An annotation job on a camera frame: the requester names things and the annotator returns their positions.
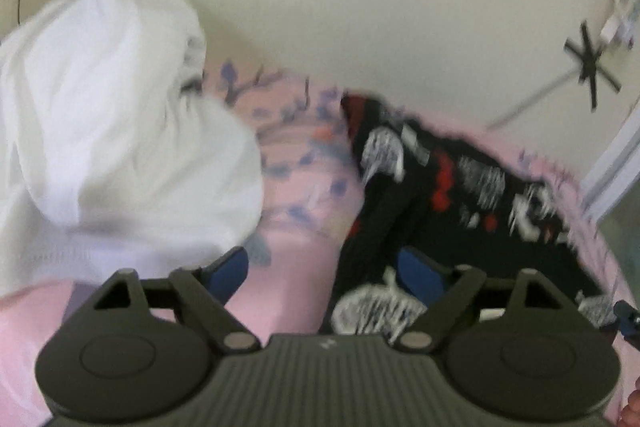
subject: finger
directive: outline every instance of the finger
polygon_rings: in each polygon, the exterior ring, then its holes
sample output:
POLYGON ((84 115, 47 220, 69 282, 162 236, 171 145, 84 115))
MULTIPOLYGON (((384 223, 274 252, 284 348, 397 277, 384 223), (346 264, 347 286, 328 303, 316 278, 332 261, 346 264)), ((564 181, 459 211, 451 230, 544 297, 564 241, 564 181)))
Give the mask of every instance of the finger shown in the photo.
POLYGON ((629 395, 629 408, 635 413, 640 413, 640 391, 633 391, 629 395))
POLYGON ((620 419, 628 424, 628 427, 640 427, 640 415, 633 412, 627 405, 620 414, 620 419))

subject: red pattern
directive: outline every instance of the red pattern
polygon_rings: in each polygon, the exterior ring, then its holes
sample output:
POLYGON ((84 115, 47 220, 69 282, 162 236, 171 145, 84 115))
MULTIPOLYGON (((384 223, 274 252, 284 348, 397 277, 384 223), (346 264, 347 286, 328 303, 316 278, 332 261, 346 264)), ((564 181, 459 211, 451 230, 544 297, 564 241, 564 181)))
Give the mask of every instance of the red pattern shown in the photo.
POLYGON ((360 231, 361 227, 362 225, 359 219, 353 221, 349 233, 347 234, 347 239, 351 239, 351 237, 354 237, 360 231))
POLYGON ((498 218, 494 214, 489 214, 484 218, 484 229, 487 232, 495 232, 498 230, 498 218))
POLYGON ((440 168, 436 174, 436 190, 431 197, 431 204, 436 212, 445 212, 451 206, 449 191, 453 188, 455 164, 443 151, 434 152, 434 156, 440 168))
POLYGON ((347 117, 349 138, 353 139, 364 118, 364 105, 367 99, 363 96, 348 95, 342 99, 342 110, 347 117))

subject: black patterned fabric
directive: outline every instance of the black patterned fabric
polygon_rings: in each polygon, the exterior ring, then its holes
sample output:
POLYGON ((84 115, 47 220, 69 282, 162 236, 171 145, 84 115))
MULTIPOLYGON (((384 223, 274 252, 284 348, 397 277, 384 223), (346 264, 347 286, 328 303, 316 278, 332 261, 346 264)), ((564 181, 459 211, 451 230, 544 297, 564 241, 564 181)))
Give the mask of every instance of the black patterned fabric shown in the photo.
POLYGON ((543 182, 520 179, 468 142, 435 136, 377 99, 347 94, 342 110, 365 200, 340 252, 322 331, 393 339, 415 319, 419 303, 392 280, 407 246, 489 277, 537 269, 577 304, 602 294, 580 267, 543 182))

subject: white pattern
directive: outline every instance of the white pattern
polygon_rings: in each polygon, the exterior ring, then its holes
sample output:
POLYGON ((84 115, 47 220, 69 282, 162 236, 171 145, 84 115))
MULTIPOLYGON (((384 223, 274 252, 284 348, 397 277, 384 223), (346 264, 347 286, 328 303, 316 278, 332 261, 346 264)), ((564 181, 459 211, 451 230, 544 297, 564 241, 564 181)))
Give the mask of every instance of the white pattern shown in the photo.
POLYGON ((382 333, 394 343, 402 332, 427 311, 427 306, 396 285, 396 271, 387 267, 385 284, 366 284, 335 305, 331 325, 338 335, 382 333))
POLYGON ((393 176, 396 183, 401 182, 404 179, 404 150, 398 135, 387 127, 376 127, 371 131, 362 152, 361 165, 365 185, 377 172, 393 176))
POLYGON ((582 316, 598 329, 612 325, 618 320, 613 312, 613 301, 608 295, 585 297, 580 291, 575 301, 582 316))
POLYGON ((467 156, 458 160, 458 169, 463 176, 465 190, 478 198, 480 208, 495 210, 506 186, 504 171, 467 156))
POLYGON ((468 229, 476 229, 480 224, 480 214, 471 214, 466 204, 460 206, 460 224, 468 229))
POLYGON ((402 140, 402 143, 406 145, 407 149, 409 149, 414 154, 415 159, 420 165, 425 166, 427 165, 427 163, 429 163, 431 152, 427 148, 423 147, 420 142, 418 142, 417 133, 407 124, 404 124, 402 126, 400 139, 402 140))
POLYGON ((531 218, 545 219, 556 214, 553 195, 545 185, 527 185, 524 194, 513 197, 513 206, 509 215, 510 233, 518 229, 523 241, 539 240, 541 230, 533 224, 531 218))

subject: white cloth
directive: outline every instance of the white cloth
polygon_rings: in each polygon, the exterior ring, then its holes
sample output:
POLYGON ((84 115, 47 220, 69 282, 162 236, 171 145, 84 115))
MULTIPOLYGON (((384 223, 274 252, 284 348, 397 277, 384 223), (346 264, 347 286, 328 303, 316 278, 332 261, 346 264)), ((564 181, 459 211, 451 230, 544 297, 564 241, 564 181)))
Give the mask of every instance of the white cloth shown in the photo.
POLYGON ((0 46, 0 296, 165 277, 253 232, 254 134, 212 98, 185 0, 54 0, 0 46))

